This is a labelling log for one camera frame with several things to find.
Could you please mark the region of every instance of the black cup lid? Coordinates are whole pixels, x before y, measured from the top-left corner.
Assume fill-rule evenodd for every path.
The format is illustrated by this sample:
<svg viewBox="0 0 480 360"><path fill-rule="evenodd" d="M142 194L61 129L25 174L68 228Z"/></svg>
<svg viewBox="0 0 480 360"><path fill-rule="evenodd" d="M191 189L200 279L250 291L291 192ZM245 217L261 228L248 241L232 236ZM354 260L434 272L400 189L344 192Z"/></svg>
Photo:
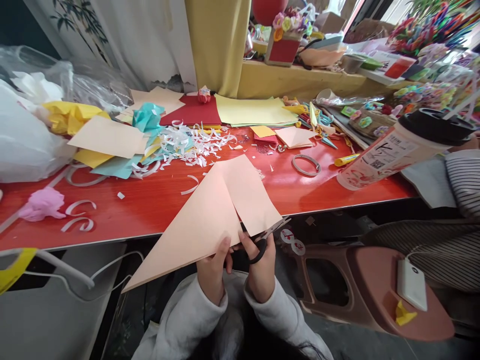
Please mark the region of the black cup lid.
<svg viewBox="0 0 480 360"><path fill-rule="evenodd" d="M398 122L415 135L435 143L453 147L469 141L469 135L475 131L474 126L457 116L443 120L445 114L446 112L422 107L403 115Z"/></svg>

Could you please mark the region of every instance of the red pot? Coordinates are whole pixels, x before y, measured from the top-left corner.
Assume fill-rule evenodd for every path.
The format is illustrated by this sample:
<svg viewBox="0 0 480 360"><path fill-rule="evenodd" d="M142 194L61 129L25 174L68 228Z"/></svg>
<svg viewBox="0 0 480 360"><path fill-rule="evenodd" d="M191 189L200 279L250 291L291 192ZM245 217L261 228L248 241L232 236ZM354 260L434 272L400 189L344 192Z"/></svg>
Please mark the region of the red pot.
<svg viewBox="0 0 480 360"><path fill-rule="evenodd" d="M256 21L263 26L272 26L278 13L287 8L289 0L252 0L251 9Z"/></svg>

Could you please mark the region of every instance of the wooden table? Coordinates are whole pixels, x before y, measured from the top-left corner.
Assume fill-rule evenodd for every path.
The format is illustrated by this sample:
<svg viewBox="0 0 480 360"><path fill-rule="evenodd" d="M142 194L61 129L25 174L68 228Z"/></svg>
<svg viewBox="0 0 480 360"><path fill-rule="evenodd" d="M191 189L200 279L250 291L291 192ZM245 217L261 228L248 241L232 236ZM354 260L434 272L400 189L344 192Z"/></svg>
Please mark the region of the wooden table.
<svg viewBox="0 0 480 360"><path fill-rule="evenodd" d="M278 211L282 215L317 213L335 209L349 208L366 204L411 198L417 195L414 188L400 175L394 175L359 191L343 188L335 176L339 168L334 160L350 154L350 149L343 140L334 140L338 146L335 150L320 141L311 148L286 150L279 153L267 146L251 146L253 133L249 128L232 129L243 149L230 150L224 146L218 152L221 160L227 160L246 154L252 164L265 176L263 184ZM298 173L292 166L296 154L306 154L321 164L321 173L308 177ZM208 157L208 163L217 161ZM308 161L298 160L306 171L313 171ZM0 234L0 251L11 248L33 247L41 249L67 248L92 243L121 241L149 235L159 235L173 220L190 195L180 192L192 188L196 183L187 175L203 179L210 167L186 166L183 161L174 160L171 166L141 180L127 180L115 177L90 187L76 187L62 179L55 189L65 195L65 205L60 211L79 200L91 200L96 203L94 210L90 204L83 204L75 209L95 223L89 232L79 231L80 222L74 224L67 232L60 229L72 219L47 217L39 222L17 219ZM97 175L87 169L76 171L73 181L88 182ZM32 183L0 184L3 200L0 201L0 224L18 211L28 200L31 193L47 186L55 175L49 179ZM118 198L121 192L124 199Z"/></svg>

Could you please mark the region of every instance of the pink stool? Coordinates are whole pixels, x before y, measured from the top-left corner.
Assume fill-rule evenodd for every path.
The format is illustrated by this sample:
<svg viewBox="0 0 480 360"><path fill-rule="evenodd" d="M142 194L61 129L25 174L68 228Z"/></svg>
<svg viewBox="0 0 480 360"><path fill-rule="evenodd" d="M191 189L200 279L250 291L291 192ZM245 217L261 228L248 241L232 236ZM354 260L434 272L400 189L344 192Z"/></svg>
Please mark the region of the pink stool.
<svg viewBox="0 0 480 360"><path fill-rule="evenodd" d="M299 301L306 312L425 342L443 341L454 335L452 320L428 285L428 311L415 309L397 294L397 262L405 257L400 252L386 247L330 245L306 245L305 250L304 256L297 256L291 250L287 253L296 259L298 265L299 282L304 293ZM316 299L309 280L307 259L327 260L336 266L348 290L345 306ZM395 310L400 300L407 311L418 313L403 326L395 322Z"/></svg>

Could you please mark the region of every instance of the scissors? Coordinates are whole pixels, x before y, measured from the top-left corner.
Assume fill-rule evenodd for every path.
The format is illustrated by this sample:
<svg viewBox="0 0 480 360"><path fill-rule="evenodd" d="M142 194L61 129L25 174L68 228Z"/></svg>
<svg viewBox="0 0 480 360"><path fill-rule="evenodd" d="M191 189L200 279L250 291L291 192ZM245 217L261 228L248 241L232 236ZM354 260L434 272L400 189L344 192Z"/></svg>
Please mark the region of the scissors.
<svg viewBox="0 0 480 360"><path fill-rule="evenodd" d="M283 225L288 223L290 220L292 220L292 218L287 216L287 217L283 218L282 220L280 220L279 222L276 222L270 228L268 228L267 230L265 230L263 232L263 235L261 236L260 240L255 242L255 245L260 252L258 253L257 256L255 256L254 259L250 260L250 264L258 263L260 261L260 259L264 256L265 250L267 249L267 238L268 238L268 236L271 233L273 233L275 230L281 228Z"/></svg>

